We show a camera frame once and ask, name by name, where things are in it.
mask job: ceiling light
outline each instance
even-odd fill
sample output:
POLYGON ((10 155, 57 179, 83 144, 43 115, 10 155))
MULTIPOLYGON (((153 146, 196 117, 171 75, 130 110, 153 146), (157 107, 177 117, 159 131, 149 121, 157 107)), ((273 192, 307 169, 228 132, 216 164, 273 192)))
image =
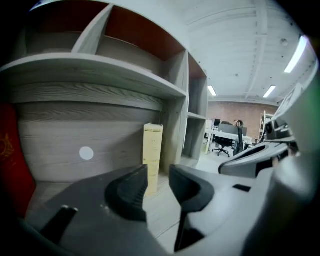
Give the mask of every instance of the ceiling light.
POLYGON ((271 85, 269 90, 265 93, 265 95, 263 95, 264 98, 267 98, 272 92, 273 90, 276 88, 275 85, 271 85))
POLYGON ((217 96, 214 88, 211 85, 208 86, 208 89, 209 89, 210 93, 212 94, 212 96, 217 96))
POLYGON ((298 47, 296 48, 295 53, 292 56, 292 59, 290 60, 288 66, 286 67, 284 71, 285 73, 291 73, 291 71, 295 68, 302 54, 304 53, 304 50, 307 46, 307 42, 308 42, 308 38, 306 36, 300 37, 298 47))

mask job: white desk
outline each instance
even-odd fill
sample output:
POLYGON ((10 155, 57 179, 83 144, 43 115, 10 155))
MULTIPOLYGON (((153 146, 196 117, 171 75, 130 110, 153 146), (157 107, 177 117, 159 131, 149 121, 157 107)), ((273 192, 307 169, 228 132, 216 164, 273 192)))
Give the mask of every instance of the white desk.
MULTIPOLYGON (((214 135, 217 136, 217 137, 226 138, 226 139, 230 139, 230 140, 233 140, 233 141, 235 141, 235 140, 237 140, 239 138, 239 136, 237 134, 221 132, 221 131, 218 131, 218 130, 206 129, 205 133, 209 134, 208 142, 207 142, 206 148, 205 148, 205 154, 206 155, 209 152, 209 148, 210 148, 210 145, 211 145, 212 140, 214 138, 214 135)), ((251 140, 252 140, 252 138, 249 137, 249 136, 242 136, 242 139, 243 139, 243 145, 245 145, 245 143, 250 144, 251 140)))

